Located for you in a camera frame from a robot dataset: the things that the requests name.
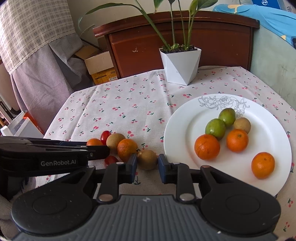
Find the red cherry tomato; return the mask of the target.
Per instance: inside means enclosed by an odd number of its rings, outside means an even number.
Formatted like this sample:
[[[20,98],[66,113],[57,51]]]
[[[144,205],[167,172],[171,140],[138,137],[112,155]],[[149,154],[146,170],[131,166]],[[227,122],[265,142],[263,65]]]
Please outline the red cherry tomato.
[[[103,145],[106,145],[106,141],[110,135],[111,135],[110,131],[103,131],[101,133],[100,141],[102,142]]]
[[[119,162],[115,156],[109,155],[107,158],[104,159],[104,166],[105,168],[110,164]]]

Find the small orange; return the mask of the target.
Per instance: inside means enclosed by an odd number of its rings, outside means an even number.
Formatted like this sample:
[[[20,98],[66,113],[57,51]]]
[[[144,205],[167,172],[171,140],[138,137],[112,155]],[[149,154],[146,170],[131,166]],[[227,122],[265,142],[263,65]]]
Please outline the small orange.
[[[102,146],[103,143],[100,141],[100,139],[97,138],[91,138],[87,141],[86,146]]]

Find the brown kiwi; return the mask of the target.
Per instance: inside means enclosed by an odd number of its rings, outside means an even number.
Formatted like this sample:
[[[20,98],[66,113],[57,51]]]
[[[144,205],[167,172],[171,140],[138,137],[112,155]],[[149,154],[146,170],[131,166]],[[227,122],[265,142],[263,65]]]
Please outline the brown kiwi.
[[[124,139],[125,139],[125,136],[121,133],[111,134],[106,140],[106,145],[110,149],[110,152],[116,154],[118,144]]]
[[[137,154],[137,165],[139,168],[149,171],[156,168],[158,155],[152,150],[143,150]]]
[[[249,133],[251,130],[251,123],[247,118],[238,118],[234,121],[234,129],[243,130]]]

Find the white storage box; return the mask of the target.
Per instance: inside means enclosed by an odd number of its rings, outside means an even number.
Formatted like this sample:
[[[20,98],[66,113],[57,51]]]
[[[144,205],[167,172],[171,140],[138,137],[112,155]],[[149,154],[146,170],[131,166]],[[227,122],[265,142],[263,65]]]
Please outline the white storage box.
[[[22,111],[9,125],[2,127],[1,134],[8,137],[44,137],[43,131],[27,111]]]

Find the large orange on plate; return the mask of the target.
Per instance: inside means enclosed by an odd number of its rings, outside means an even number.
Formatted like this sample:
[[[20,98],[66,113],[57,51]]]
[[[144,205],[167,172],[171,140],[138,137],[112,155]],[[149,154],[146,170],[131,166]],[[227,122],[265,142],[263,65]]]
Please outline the large orange on plate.
[[[213,135],[204,134],[195,140],[194,150],[200,159],[213,160],[220,153],[220,143]]]

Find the front green fruit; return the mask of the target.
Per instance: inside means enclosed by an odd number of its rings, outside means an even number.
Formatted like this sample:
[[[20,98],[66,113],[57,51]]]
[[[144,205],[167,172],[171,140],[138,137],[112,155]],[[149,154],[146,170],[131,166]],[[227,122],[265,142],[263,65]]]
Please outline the front green fruit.
[[[221,140],[224,137],[225,132],[225,123],[218,118],[210,120],[205,127],[205,134],[213,135],[217,140]]]

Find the cherry print tablecloth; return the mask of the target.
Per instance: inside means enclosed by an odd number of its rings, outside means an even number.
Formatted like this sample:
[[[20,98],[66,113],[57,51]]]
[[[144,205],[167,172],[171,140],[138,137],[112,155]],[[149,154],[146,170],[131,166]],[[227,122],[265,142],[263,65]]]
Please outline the cherry print tablecloth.
[[[274,195],[281,206],[274,232],[281,238],[295,237],[295,110],[244,68],[202,69],[187,86],[168,83],[163,70],[154,70],[74,92],[45,138],[86,142],[110,131],[135,141],[139,151],[165,154],[164,133],[170,117],[188,101],[209,94],[245,97],[267,109],[284,128],[292,164],[284,187]]]

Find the back green fruit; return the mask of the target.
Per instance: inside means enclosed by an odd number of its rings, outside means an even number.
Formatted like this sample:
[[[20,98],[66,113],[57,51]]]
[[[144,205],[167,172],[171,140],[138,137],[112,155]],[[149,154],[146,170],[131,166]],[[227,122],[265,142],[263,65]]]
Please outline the back green fruit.
[[[222,120],[227,128],[230,128],[236,120],[236,113],[232,108],[225,108],[219,113],[218,119]]]

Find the brown kiwi on plate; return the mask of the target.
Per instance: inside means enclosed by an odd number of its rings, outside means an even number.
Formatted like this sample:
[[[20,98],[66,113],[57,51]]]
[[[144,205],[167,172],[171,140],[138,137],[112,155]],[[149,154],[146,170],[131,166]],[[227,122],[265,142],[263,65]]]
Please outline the brown kiwi on plate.
[[[234,121],[234,129],[243,130],[249,133],[251,130],[251,123],[247,118],[238,118]]]

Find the cardboard box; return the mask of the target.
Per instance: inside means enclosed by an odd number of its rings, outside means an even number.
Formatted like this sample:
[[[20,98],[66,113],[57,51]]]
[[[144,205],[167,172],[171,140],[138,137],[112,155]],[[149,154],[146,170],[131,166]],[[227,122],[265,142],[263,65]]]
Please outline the cardboard box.
[[[108,51],[102,52],[92,45],[83,46],[75,54],[84,60],[88,73],[95,85],[118,80],[117,74]]]

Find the white round floral plate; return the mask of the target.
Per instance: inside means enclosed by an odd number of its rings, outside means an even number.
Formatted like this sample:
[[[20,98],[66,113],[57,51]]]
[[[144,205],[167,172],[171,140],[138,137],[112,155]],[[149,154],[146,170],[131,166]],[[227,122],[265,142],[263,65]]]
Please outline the white round floral plate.
[[[292,149],[280,122],[263,106],[240,96],[209,94],[179,107],[164,133],[173,163],[210,165],[271,195],[284,187]]]

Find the white geometric plant pot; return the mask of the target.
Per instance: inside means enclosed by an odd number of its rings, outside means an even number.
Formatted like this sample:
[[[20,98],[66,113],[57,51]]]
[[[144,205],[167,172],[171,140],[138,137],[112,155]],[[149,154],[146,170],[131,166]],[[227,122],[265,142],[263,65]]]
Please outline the white geometric plant pot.
[[[164,66],[166,80],[187,86],[195,79],[201,58],[202,50],[195,47],[194,51],[165,54],[159,49]]]

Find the green leafy plant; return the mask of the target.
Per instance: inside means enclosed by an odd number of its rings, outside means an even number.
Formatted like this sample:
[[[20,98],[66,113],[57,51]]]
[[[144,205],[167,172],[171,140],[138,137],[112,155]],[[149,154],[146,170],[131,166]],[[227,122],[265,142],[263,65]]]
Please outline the green leafy plant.
[[[194,18],[197,14],[197,12],[201,9],[209,8],[213,5],[218,3],[217,0],[192,0],[191,4],[189,6],[188,12],[189,12],[189,23],[188,23],[188,30],[185,30],[185,23],[183,19],[182,9],[181,9],[181,3],[178,1],[179,6],[179,12],[180,12],[180,19],[182,23],[182,30],[183,30],[183,44],[178,44],[175,37],[175,26],[174,26],[174,15],[173,15],[173,8],[170,8],[170,18],[171,18],[171,31],[172,31],[172,39],[173,44],[169,45],[168,42],[165,40],[161,32],[156,27],[155,23],[152,21],[152,19],[149,17],[148,13],[144,10],[144,8],[141,6],[139,1],[136,1],[135,4],[124,4],[124,3],[106,3],[102,4],[100,6],[97,6],[89,11],[87,11],[84,15],[82,15],[78,19],[78,28],[80,29],[80,24],[82,19],[90,15],[92,13],[95,13],[96,11],[99,11],[101,9],[106,8],[112,8],[117,6],[131,6],[135,9],[137,9],[143,17],[148,21],[148,23],[152,26],[152,28],[155,30],[157,35],[160,37],[161,41],[163,42],[163,47],[161,48],[161,51],[165,54],[169,53],[178,53],[178,52],[185,52],[185,51],[192,51],[194,49],[193,45],[191,44],[191,37],[192,37],[192,31],[193,31],[193,25],[194,25]]]

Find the pale green sofa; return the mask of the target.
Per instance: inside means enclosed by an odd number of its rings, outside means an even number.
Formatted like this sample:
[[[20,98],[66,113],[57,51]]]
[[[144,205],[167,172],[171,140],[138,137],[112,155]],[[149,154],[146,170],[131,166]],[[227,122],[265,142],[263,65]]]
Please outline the pale green sofa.
[[[295,108],[295,49],[263,26],[254,31],[250,72]]]

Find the blue cartoon blanket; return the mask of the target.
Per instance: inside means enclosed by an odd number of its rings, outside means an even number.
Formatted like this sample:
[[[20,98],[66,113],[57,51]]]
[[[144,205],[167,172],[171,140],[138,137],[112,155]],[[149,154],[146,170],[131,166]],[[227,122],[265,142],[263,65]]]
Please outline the blue cartoon blanket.
[[[295,47],[295,13],[255,4],[219,4],[213,9],[219,13],[229,13],[258,20],[260,25],[273,32]]]

